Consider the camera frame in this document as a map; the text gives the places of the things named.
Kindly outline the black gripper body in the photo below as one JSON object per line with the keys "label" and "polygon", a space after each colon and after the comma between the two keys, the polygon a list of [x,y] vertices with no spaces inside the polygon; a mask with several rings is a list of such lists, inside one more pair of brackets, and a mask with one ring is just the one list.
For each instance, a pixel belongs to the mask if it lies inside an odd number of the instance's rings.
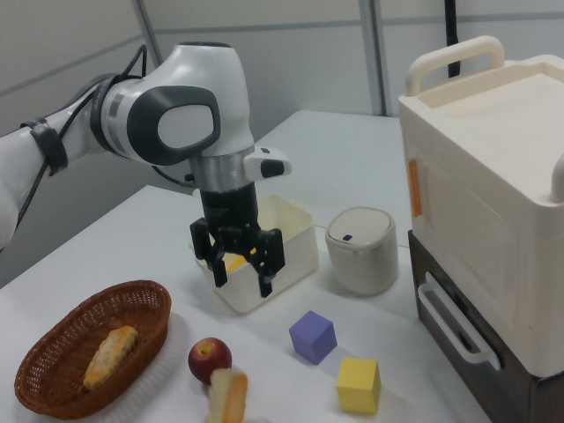
{"label": "black gripper body", "polygon": [[219,241],[226,252],[245,255],[250,230],[260,228],[255,184],[225,192],[204,190],[201,199],[213,240]]}

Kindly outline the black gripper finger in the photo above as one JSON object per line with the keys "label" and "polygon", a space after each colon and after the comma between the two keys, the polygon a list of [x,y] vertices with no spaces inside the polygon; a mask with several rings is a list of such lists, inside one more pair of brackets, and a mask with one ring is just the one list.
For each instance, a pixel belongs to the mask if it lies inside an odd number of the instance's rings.
{"label": "black gripper finger", "polygon": [[281,231],[252,228],[245,258],[257,273],[261,297],[267,298],[272,293],[272,280],[286,264]]}
{"label": "black gripper finger", "polygon": [[212,272],[216,287],[227,282],[226,266],[223,261],[225,251],[219,241],[212,241],[207,221],[200,218],[190,225],[194,253],[198,260],[204,260]]}

